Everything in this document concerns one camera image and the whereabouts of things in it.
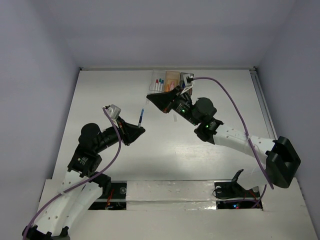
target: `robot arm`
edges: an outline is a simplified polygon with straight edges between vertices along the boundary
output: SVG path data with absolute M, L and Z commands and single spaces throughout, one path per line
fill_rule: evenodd
M 129 146 L 146 130 L 125 122 L 119 116 L 120 111 L 120 108 L 114 105 L 106 107 L 106 112 L 118 126 L 121 141 Z M 67 166 L 60 189 L 57 191 L 57 194 L 61 196 L 57 197 L 37 218 L 34 225 L 27 231 L 27 239 L 69 240 L 68 233 L 91 204 L 101 195 L 109 193 L 111 178 L 105 174 L 100 174 L 92 181 L 67 193 L 65 191 L 97 174 L 96 170 L 102 161 L 98 153 L 119 142 L 114 127 L 101 132 L 97 124 L 86 124 L 81 129 L 78 141 L 79 145 Z
M 162 112 L 169 113 L 174 110 L 191 124 L 198 126 L 194 132 L 202 141 L 254 156 L 243 131 L 229 127 L 214 118 L 217 109 L 210 99 L 201 97 L 193 104 L 188 93 L 180 86 L 169 92 L 149 94 L 147 99 Z M 290 141 L 282 136 L 278 140 L 257 136 L 251 136 L 250 139 L 272 184 L 280 188 L 288 188 L 301 163 Z M 243 169 L 238 171 L 233 178 L 234 181 L 229 184 L 232 185 L 231 189 L 249 190 L 267 183 L 260 168 L 250 174 L 241 174 L 242 171 Z

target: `white tabletop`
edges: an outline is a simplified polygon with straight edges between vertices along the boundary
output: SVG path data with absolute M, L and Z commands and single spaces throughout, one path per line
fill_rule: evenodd
M 196 77 L 219 80 L 236 102 L 251 135 L 268 138 L 257 94 L 248 70 L 181 70 Z M 81 128 L 97 123 L 101 129 L 111 126 L 102 106 L 115 104 L 128 123 L 138 124 L 142 107 L 142 126 L 146 132 L 130 146 L 123 146 L 115 163 L 106 174 L 113 180 L 217 180 L 231 179 L 242 168 L 251 170 L 256 160 L 235 150 L 201 141 L 195 127 L 173 112 L 164 114 L 146 95 L 152 71 L 81 71 L 65 126 L 60 151 L 53 173 L 64 177 L 66 167 L 78 144 Z M 192 100 L 210 98 L 217 108 L 215 118 L 243 130 L 240 119 L 226 94 L 209 80 L 195 81 Z M 101 152 L 98 170 L 110 162 L 117 144 Z

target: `marker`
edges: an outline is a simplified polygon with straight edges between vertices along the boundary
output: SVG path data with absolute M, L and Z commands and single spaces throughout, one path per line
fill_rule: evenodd
M 154 90 L 155 90 L 155 91 L 158 90 L 158 79 L 155 81 Z
M 158 92 L 161 91 L 161 78 L 159 78 L 159 83 L 158 83 L 157 91 L 158 91 Z
M 141 123 L 142 123 L 142 116 L 144 115 L 144 111 L 145 111 L 145 109 L 144 109 L 144 108 L 142 108 L 142 110 L 141 110 L 141 114 L 140 114 L 140 118 L 139 118 L 138 128 L 140 128 L 140 127 L 141 127 Z
M 170 91 L 173 90 L 174 88 L 175 88 L 175 82 L 172 81 L 172 82 L 171 82 L 171 85 L 170 85 Z
M 169 84 L 166 84 L 166 85 L 165 85 L 164 91 L 165 91 L 165 92 L 169 92 L 169 91 L 170 91 L 170 86 L 169 86 Z
M 161 80 L 161 87 L 160 87 L 160 91 L 163 92 L 164 91 L 164 80 Z

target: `gray wall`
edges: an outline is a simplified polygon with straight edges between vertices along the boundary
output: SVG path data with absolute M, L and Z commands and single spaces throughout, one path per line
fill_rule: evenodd
M 295 0 L 44 0 L 82 67 L 256 66 Z
M 0 238 L 22 239 L 55 165 L 79 69 L 42 0 L 0 1 Z
M 298 0 L 258 67 L 278 135 L 301 158 L 298 180 L 320 234 L 320 1 Z

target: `red marker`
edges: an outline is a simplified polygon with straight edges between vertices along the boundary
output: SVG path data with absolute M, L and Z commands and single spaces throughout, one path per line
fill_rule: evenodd
M 157 91 L 158 90 L 158 79 L 155 81 L 155 85 L 154 85 L 154 91 Z

